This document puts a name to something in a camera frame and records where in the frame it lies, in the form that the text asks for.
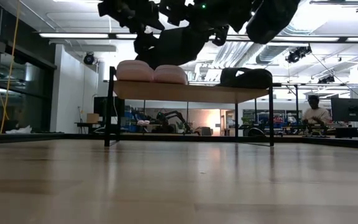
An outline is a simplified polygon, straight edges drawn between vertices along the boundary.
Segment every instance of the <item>pink foam pad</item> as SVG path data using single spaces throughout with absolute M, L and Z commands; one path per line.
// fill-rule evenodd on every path
M 154 71 L 154 82 L 187 85 L 187 75 L 179 66 L 161 65 Z
M 117 80 L 152 82 L 154 71 L 145 62 L 139 60 L 125 60 L 117 66 Z

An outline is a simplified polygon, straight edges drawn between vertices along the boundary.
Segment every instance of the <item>man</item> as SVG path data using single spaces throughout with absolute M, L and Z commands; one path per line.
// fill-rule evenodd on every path
M 320 124 L 325 126 L 331 120 L 328 110 L 318 107 L 318 103 L 318 96 L 309 96 L 310 108 L 303 115 L 304 124 Z

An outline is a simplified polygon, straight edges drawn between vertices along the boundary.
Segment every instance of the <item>black cable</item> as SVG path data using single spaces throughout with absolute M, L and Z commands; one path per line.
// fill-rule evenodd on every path
M 356 91 L 354 91 L 352 88 L 350 88 L 348 85 L 346 85 L 346 83 L 342 82 L 342 80 L 340 80 L 333 72 L 331 72 L 327 66 L 325 66 L 315 55 L 313 52 L 311 52 L 311 54 L 313 55 L 313 57 L 333 76 L 335 77 L 337 80 L 339 80 L 344 86 L 346 86 L 350 91 L 352 91 L 354 94 L 356 94 L 358 96 L 358 93 L 356 93 Z

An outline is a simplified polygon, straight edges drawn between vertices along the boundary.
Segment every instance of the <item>floor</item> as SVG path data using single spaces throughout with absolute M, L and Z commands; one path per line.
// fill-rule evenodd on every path
M 0 144 L 0 223 L 358 224 L 358 150 L 307 144 Z

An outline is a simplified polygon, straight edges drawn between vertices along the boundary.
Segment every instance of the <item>cardboard box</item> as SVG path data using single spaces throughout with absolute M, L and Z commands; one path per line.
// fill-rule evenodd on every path
M 86 122 L 87 123 L 98 123 L 99 122 L 99 114 L 86 114 Z

